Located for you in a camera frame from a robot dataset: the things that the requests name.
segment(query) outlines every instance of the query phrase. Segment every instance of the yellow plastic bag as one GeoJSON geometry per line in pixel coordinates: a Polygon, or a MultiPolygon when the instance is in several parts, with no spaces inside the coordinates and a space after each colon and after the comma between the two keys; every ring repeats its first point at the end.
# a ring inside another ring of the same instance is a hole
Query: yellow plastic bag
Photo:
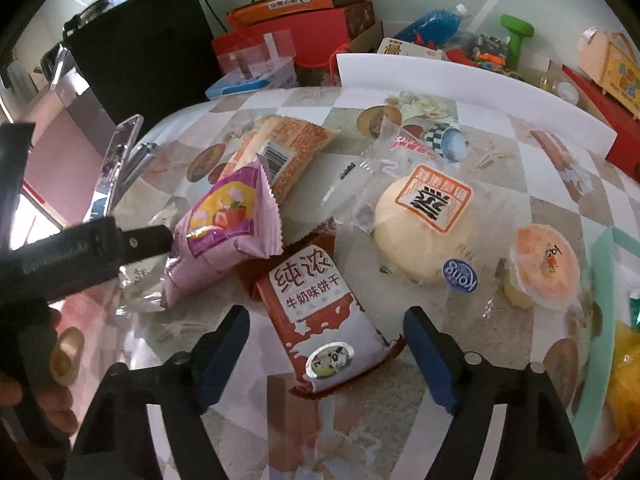
{"type": "Polygon", "coordinates": [[[640,334],[616,321],[607,404],[621,438],[640,430],[640,334]]]}

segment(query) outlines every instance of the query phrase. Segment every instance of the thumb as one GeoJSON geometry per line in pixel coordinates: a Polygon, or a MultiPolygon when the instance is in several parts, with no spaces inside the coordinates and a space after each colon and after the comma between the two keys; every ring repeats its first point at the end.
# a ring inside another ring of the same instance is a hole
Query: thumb
{"type": "Polygon", "coordinates": [[[17,381],[0,372],[0,406],[15,406],[22,400],[22,388],[17,381]]]}

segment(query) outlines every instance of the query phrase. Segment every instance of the orange square stamp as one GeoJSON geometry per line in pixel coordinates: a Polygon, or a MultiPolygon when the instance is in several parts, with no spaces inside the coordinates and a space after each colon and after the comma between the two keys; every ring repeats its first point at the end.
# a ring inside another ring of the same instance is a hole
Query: orange square stamp
{"type": "Polygon", "coordinates": [[[472,193],[462,182],[427,166],[418,166],[396,197],[396,203],[417,214],[436,231],[447,233],[472,193]]]}

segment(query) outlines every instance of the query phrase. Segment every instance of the oval logo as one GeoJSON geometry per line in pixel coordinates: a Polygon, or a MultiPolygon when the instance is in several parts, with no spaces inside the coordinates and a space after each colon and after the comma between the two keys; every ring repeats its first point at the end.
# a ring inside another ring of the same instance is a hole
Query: oval logo
{"type": "Polygon", "coordinates": [[[353,360],[353,347],[335,342],[322,345],[306,360],[306,374],[312,379],[328,379],[344,370],[353,360]]]}
{"type": "Polygon", "coordinates": [[[442,274],[447,283],[459,292],[473,292],[478,288],[478,274],[463,260],[447,260],[442,266],[442,274]]]}

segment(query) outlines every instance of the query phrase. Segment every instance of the blue bottle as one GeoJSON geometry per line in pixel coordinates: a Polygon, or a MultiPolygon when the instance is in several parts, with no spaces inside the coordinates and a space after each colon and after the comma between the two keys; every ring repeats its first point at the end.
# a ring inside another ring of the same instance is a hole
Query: blue bottle
{"type": "Polygon", "coordinates": [[[436,48],[451,38],[460,23],[469,15],[462,4],[455,9],[436,9],[396,34],[396,40],[408,41],[429,48],[436,48]]]}

